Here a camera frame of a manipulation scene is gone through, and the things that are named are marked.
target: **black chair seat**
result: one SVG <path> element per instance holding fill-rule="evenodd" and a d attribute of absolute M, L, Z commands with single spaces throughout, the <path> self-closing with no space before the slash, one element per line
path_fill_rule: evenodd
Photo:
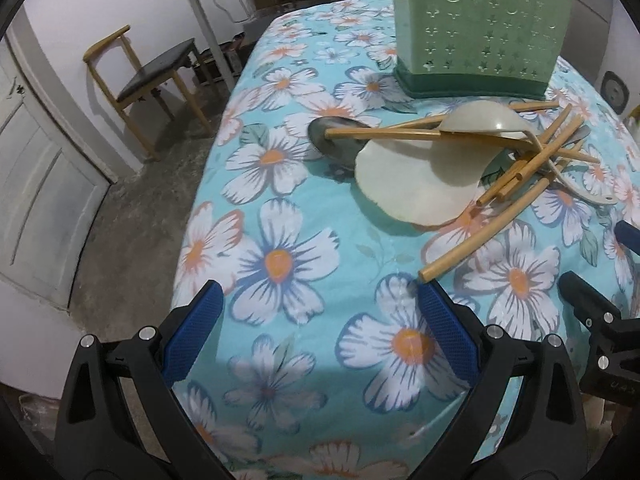
<path fill-rule="evenodd" d="M 160 56 L 148 62 L 138 70 L 131 81 L 126 84 L 122 89 L 122 92 L 120 92 L 116 98 L 116 101 L 119 103 L 123 102 L 126 98 L 131 97 L 142 87 L 151 83 L 162 73 L 182 66 L 185 56 L 194 49 L 194 41 L 194 38 L 183 41 L 181 44 L 170 48 L 164 54 L 160 54 Z"/>

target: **light blue tablecloth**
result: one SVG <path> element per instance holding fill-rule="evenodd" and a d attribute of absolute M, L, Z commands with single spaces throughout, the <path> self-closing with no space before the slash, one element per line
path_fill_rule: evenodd
<path fill-rule="evenodd" d="M 406 477 L 442 434 L 465 383 L 415 307 L 418 269 L 499 212 L 469 208 L 424 232 L 386 216 L 352 176 L 306 138 L 316 117 L 372 126 L 443 113 L 467 99 L 413 101 L 392 76 L 392 0 L 349 0 L 277 19 L 228 102 L 194 201 L 174 306 L 209 278 L 226 293 L 219 341 L 175 385 L 194 425 L 238 478 Z M 636 270 L 612 225 L 640 225 L 639 152 L 595 90 L 559 59 L 548 90 L 593 132 L 599 166 L 569 174 L 613 192 L 595 210 L 557 187 L 440 279 L 485 324 L 518 338 L 562 336 L 575 369 L 586 332 L 558 297 L 573 270 L 636 316 Z M 540 130 L 558 110 L 524 114 Z M 500 156 L 488 186 L 507 167 Z M 511 385 L 481 455 L 492 452 L 515 398 Z"/>

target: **chopstick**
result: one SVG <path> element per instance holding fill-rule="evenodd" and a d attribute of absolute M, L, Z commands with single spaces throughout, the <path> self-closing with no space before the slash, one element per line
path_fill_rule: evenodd
<path fill-rule="evenodd" d="M 577 153 L 580 151 L 584 140 L 578 142 L 570 151 Z M 569 160 L 564 158 L 556 167 L 562 171 L 569 164 Z M 516 216 L 522 213 L 527 207 L 529 207 L 535 199 L 537 199 L 542 192 L 553 182 L 555 175 L 553 173 L 547 173 L 537 183 L 523 194 L 514 203 L 508 206 L 502 213 L 491 220 L 487 225 L 482 227 L 475 234 L 464 240 L 461 244 L 456 245 L 444 256 L 439 257 L 434 262 L 431 262 L 418 272 L 420 279 L 428 283 L 431 280 L 441 276 L 447 272 L 451 267 L 456 266 L 487 243 L 491 238 L 502 231 L 509 222 L 513 221 Z"/>
<path fill-rule="evenodd" d="M 526 139 L 511 139 L 492 134 L 450 133 L 438 130 L 410 130 L 405 128 L 329 128 L 324 136 L 327 139 L 393 139 L 393 140 L 452 140 L 455 142 L 474 142 L 495 146 L 496 148 L 509 148 L 531 152 L 534 147 Z M 557 156 L 567 156 L 571 160 L 580 160 L 597 164 L 600 161 L 594 156 L 585 153 L 574 153 L 561 148 Z"/>
<path fill-rule="evenodd" d="M 540 136 L 538 137 L 540 143 L 544 144 L 548 142 L 551 137 L 553 137 L 554 133 L 556 133 L 558 128 L 562 125 L 562 123 L 564 123 L 566 118 L 569 116 L 569 113 L 571 113 L 572 108 L 573 105 L 567 105 L 567 107 L 562 110 L 560 115 L 558 115 L 558 118 L 553 123 L 551 123 L 551 126 L 549 126 L 542 134 L 540 134 Z M 491 202 L 492 199 L 498 196 L 498 193 L 500 193 L 502 188 L 509 184 L 511 182 L 511 179 L 514 178 L 516 174 L 527 165 L 527 161 L 531 160 L 531 158 L 532 157 L 529 157 L 528 159 L 520 158 L 519 160 L 516 160 L 511 165 L 511 167 L 501 177 L 499 177 L 478 200 L 476 200 L 476 205 L 478 207 L 484 207 L 489 202 Z"/>
<path fill-rule="evenodd" d="M 527 180 L 531 178 L 534 173 L 546 163 L 556 151 L 571 137 L 575 131 L 582 126 L 584 119 L 582 117 L 576 117 L 569 125 L 553 140 L 552 143 L 545 146 L 545 148 L 533 157 L 527 165 L 516 173 L 518 180 Z"/>
<path fill-rule="evenodd" d="M 535 112 L 537 110 L 551 110 L 552 108 L 559 108 L 559 101 L 532 101 L 529 103 L 511 103 L 509 108 L 514 112 Z M 388 128 L 416 128 L 418 126 L 437 126 L 445 118 L 447 114 L 432 115 L 424 117 L 422 119 L 416 119 L 415 121 L 408 121 L 406 123 L 395 124 L 394 126 L 388 126 Z"/>

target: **chair leg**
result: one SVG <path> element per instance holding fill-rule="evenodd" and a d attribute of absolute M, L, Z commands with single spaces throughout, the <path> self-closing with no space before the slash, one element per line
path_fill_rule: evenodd
<path fill-rule="evenodd" d="M 213 97 L 215 97 L 216 99 L 219 99 L 220 92 L 218 92 L 218 88 L 216 87 L 216 84 L 214 83 L 213 78 L 211 77 L 211 72 L 209 72 L 209 69 L 204 63 L 204 58 L 200 55 L 197 48 L 193 49 L 193 54 L 195 55 L 196 60 L 200 64 L 200 68 L 202 69 L 204 77 L 207 79 L 207 82 L 209 83 L 209 89 L 211 90 Z"/>
<path fill-rule="evenodd" d="M 168 115 L 169 120 L 173 121 L 175 119 L 174 114 L 171 112 L 171 109 L 167 106 L 166 101 L 162 99 L 162 95 L 160 94 L 159 88 L 153 88 L 151 91 L 151 95 L 154 97 L 158 104 L 164 110 L 164 113 Z"/>
<path fill-rule="evenodd" d="M 118 115 L 120 116 L 120 118 L 124 121 L 124 123 L 127 125 L 127 128 L 129 130 L 131 130 L 131 133 L 136 137 L 136 139 L 138 140 L 138 142 L 140 144 L 142 144 L 142 147 L 146 150 L 146 152 L 151 155 L 151 157 L 153 158 L 153 160 L 158 161 L 160 160 L 160 157 L 158 155 L 158 152 L 156 152 L 156 149 L 151 145 L 151 143 L 146 139 L 146 137 L 142 134 L 142 132 L 140 131 L 140 128 L 138 127 L 138 125 L 133 122 L 131 120 L 131 118 L 125 113 L 124 110 L 121 110 L 119 108 L 116 108 L 116 111 L 118 112 Z"/>
<path fill-rule="evenodd" d="M 205 129 L 209 131 L 209 133 L 212 136 L 215 136 L 216 132 L 213 129 L 213 126 L 211 126 L 211 123 L 207 121 L 207 118 L 205 117 L 202 110 L 200 110 L 200 107 L 198 106 L 198 102 L 196 101 L 196 97 L 191 92 L 189 92 L 189 89 L 184 84 L 184 81 L 175 70 L 174 70 L 173 79 L 174 79 L 175 85 L 178 87 L 178 90 L 180 90 L 184 98 L 187 99 L 187 102 L 189 103 L 189 106 L 193 110 L 193 113 L 196 114 L 197 118 L 199 118 L 200 122 L 205 127 Z"/>

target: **white wall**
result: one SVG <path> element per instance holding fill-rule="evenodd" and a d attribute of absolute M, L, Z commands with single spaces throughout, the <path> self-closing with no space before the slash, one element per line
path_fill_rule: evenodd
<path fill-rule="evenodd" d="M 629 88 L 629 103 L 622 117 L 640 104 L 640 32 L 620 0 L 614 0 L 609 43 L 598 75 L 596 89 L 600 91 L 607 70 L 618 74 Z"/>
<path fill-rule="evenodd" d="M 81 337 L 66 312 L 0 278 L 0 382 L 59 399 Z"/>
<path fill-rule="evenodd" d="M 235 20 L 246 15 L 239 0 L 218 0 Z M 220 43 L 242 30 L 217 9 L 212 0 L 202 0 Z M 26 0 L 28 19 L 53 69 L 82 111 L 108 142 L 139 169 L 142 149 L 133 135 L 124 132 L 124 124 L 89 78 L 82 54 L 96 41 L 124 25 L 142 63 L 189 38 L 196 38 L 200 50 L 207 47 L 187 0 Z M 117 93 L 132 77 L 133 69 L 120 48 L 106 52 L 98 69 L 110 88 Z M 193 87 L 193 72 L 182 75 Z M 182 97 L 173 83 L 166 85 L 171 94 L 165 100 L 180 107 Z M 157 137 L 167 118 L 153 99 L 136 103 L 134 116 L 151 138 Z"/>

